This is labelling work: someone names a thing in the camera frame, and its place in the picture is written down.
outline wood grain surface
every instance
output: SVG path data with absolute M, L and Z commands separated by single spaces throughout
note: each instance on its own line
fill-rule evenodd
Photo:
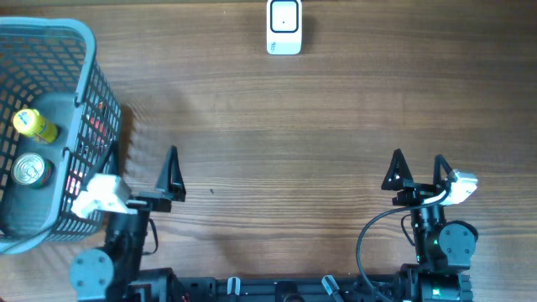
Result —
M 402 148 L 418 181 L 432 181 L 436 154 L 480 181 L 467 202 L 446 209 L 449 220 L 480 232 L 469 272 L 476 301 L 534 300 L 535 5 L 304 2 L 296 56 L 266 53 L 264 8 L 1 11 L 77 18 L 93 29 L 97 59 L 123 104 L 124 176 L 135 190 L 152 190 L 177 145 L 187 201 L 154 215 L 160 249 L 143 268 L 182 277 L 355 274 L 362 226 L 393 208 L 394 194 L 380 184 Z M 400 217 L 368 233 L 369 273 L 414 261 Z M 70 261 L 102 239 L 1 257 L 0 295 L 74 300 Z

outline black cable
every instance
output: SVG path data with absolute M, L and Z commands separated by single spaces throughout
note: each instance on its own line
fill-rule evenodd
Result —
M 412 214 L 407 214 L 407 215 L 403 216 L 403 218 L 401 218 L 401 229 L 403 230 L 403 233 L 406 236 L 406 238 L 409 240 L 410 245 L 415 247 L 416 246 L 415 243 L 412 241 L 412 239 L 410 238 L 409 234 L 406 232 L 406 228 L 404 227 L 404 218 L 406 218 L 408 216 L 412 216 Z
M 154 253 L 159 250 L 159 236 L 157 235 L 157 226 L 154 225 L 153 219 L 149 218 L 149 224 L 151 225 L 151 230 L 153 231 L 153 238 L 154 238 L 154 251 L 152 252 L 143 252 L 142 255 L 148 256 L 153 255 Z
M 402 212 L 402 211 L 413 211 L 413 210 L 419 210 L 419 209 L 430 207 L 430 206 L 438 206 L 440 203 L 442 203 L 444 200 L 446 200 L 446 198 L 447 198 L 447 196 L 449 196 L 449 194 L 450 194 L 450 189 L 446 188 L 446 193 L 439 200 L 437 200 L 435 202 L 431 202 L 430 204 L 423 204 L 423 205 L 419 205 L 419 206 L 410 206 L 410 207 L 402 207 L 402 208 L 393 209 L 393 210 L 390 210 L 390 211 L 385 211 L 384 213 L 374 217 L 362 229 L 362 231 L 360 232 L 360 236 L 358 237 L 358 241 L 356 243 L 356 262 L 358 264 L 358 270 L 360 271 L 360 274 L 362 275 L 363 280 L 369 286 L 369 288 L 371 289 L 371 293 L 373 295 L 376 295 L 376 296 L 380 297 L 382 300 L 384 300 L 386 302 L 393 302 L 390 298 L 388 298 L 383 293 L 377 292 L 377 289 L 375 289 L 375 287 L 371 283 L 371 280 L 369 280 L 368 276 L 366 275 L 365 270 L 363 269 L 362 260 L 360 260 L 360 247 L 362 246 L 362 240 L 363 240 L 363 237 L 366 235 L 366 231 L 368 230 L 368 228 L 371 227 L 373 225 L 373 223 L 377 222 L 381 218 L 386 217 L 388 215 L 392 215 L 392 214 L 399 213 L 399 212 Z
M 14 248 L 18 247 L 18 246 L 21 246 L 23 244 L 25 244 L 26 242 L 29 242 L 43 234 L 45 234 L 46 232 L 50 231 L 53 227 L 54 227 L 54 224 L 53 223 L 51 226 L 48 226 L 46 228 L 44 228 L 43 230 L 39 231 L 38 233 L 32 235 L 32 236 L 28 236 L 28 237 L 25 237 L 23 239 L 19 239 L 17 242 L 15 242 L 14 244 L 10 245 L 9 247 L 6 247 L 4 248 L 2 251 L 0 251 L 0 255 L 3 255 L 11 250 L 13 250 Z

